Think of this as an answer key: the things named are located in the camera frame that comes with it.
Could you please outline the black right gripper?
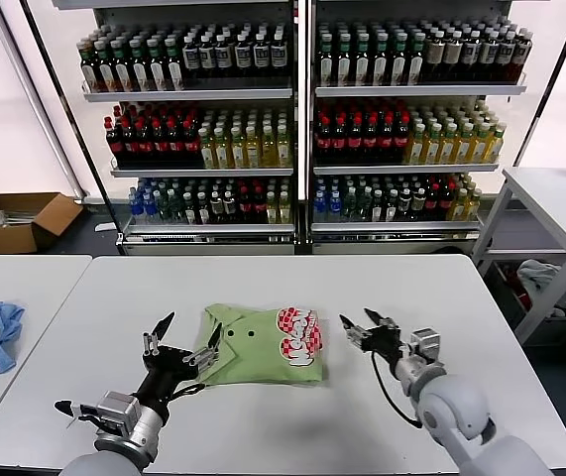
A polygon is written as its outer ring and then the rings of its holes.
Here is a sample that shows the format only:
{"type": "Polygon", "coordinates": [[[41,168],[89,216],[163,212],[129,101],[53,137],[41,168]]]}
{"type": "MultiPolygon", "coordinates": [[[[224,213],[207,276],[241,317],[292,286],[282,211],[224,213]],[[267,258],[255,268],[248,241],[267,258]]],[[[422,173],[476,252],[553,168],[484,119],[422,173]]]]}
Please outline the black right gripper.
{"type": "Polygon", "coordinates": [[[365,308],[364,312],[374,324],[369,336],[366,329],[354,324],[345,315],[339,315],[347,339],[357,348],[362,348],[365,341],[369,351],[378,353],[390,365],[396,365],[403,357],[399,326],[392,318],[382,316],[375,310],[365,308]]]}

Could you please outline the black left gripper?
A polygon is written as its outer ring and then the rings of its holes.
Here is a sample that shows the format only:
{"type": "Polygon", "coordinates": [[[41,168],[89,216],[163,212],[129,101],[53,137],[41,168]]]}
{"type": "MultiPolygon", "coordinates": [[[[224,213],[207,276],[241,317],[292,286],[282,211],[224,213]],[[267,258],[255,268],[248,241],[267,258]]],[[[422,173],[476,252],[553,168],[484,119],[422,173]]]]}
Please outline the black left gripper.
{"type": "Polygon", "coordinates": [[[197,351],[159,347],[173,318],[171,312],[159,320],[151,332],[143,333],[143,361],[148,373],[138,389],[138,401],[158,415],[169,414],[169,402],[181,382],[195,380],[198,371],[207,370],[219,358],[221,323],[214,328],[207,344],[197,351]]]}

